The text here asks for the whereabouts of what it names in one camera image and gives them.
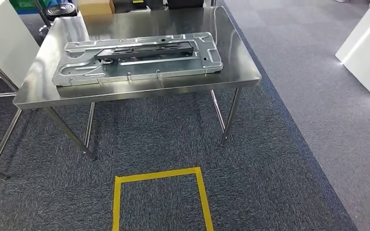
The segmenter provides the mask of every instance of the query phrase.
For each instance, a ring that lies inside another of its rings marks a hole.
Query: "yellow rectangle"
[[[121,199],[121,184],[140,180],[151,180],[165,177],[175,177],[188,174],[195,174],[197,178],[198,191],[202,204],[202,213],[205,220],[206,231],[213,231],[211,212],[209,211],[208,197],[206,195],[205,185],[203,183],[202,171],[200,167],[191,167],[163,172],[146,173],[125,177],[115,177],[114,183],[114,202],[113,202],[113,231],[119,231],[120,222],[120,199]]]

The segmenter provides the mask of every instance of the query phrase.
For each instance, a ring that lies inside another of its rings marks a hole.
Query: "cabinet door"
[[[14,8],[0,0],[0,68],[20,87],[39,46]]]

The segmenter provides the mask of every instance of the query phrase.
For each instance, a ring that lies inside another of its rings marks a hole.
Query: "green object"
[[[38,12],[36,10],[34,0],[9,0],[9,2],[18,12],[18,14]],[[50,0],[39,0],[39,3],[43,8],[46,8],[49,2]]]

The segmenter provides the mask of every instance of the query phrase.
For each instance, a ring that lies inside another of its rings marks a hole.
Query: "light strip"
[[[354,54],[354,52],[358,49],[358,47],[361,45],[361,43],[364,42],[364,40],[370,35],[370,27],[365,32],[365,34],[362,35],[362,37],[358,40],[358,42],[355,44],[355,46],[350,50],[350,52],[347,54],[347,56],[341,61],[341,64],[345,64],[348,59],[351,58],[351,56]]]

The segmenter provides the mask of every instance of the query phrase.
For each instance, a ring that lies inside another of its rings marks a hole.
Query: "stainless steel table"
[[[223,70],[218,73],[71,87],[57,87],[52,83],[60,52],[68,42],[207,31],[216,40],[224,64]],[[88,145],[95,102],[210,91],[223,132],[221,144],[224,145],[237,110],[241,87],[255,85],[260,79],[255,63],[222,7],[122,13],[94,16],[85,18],[84,21],[81,17],[58,18],[13,103],[22,110],[44,108],[74,143],[94,160],[95,156],[88,149]],[[236,92],[225,124],[213,90],[228,88],[236,88]],[[52,108],[76,103],[92,103],[84,142]]]

